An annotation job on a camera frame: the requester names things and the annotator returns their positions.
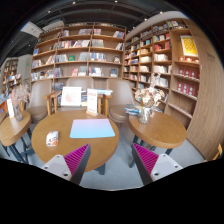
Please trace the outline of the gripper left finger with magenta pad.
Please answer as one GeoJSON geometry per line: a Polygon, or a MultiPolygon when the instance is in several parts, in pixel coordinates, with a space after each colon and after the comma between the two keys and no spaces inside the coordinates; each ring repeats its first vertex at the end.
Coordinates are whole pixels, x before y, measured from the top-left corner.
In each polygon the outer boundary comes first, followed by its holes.
{"type": "Polygon", "coordinates": [[[79,185],[90,155],[90,145],[86,144],[65,156],[54,156],[42,169],[79,185]]]}

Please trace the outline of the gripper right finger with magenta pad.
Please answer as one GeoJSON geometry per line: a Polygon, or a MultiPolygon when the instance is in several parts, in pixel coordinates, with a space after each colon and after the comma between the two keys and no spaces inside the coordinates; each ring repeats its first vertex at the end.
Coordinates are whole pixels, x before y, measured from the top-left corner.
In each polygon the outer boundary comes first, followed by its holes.
{"type": "Polygon", "coordinates": [[[158,155],[135,143],[132,144],[132,155],[144,185],[182,169],[169,155],[158,155]]]}

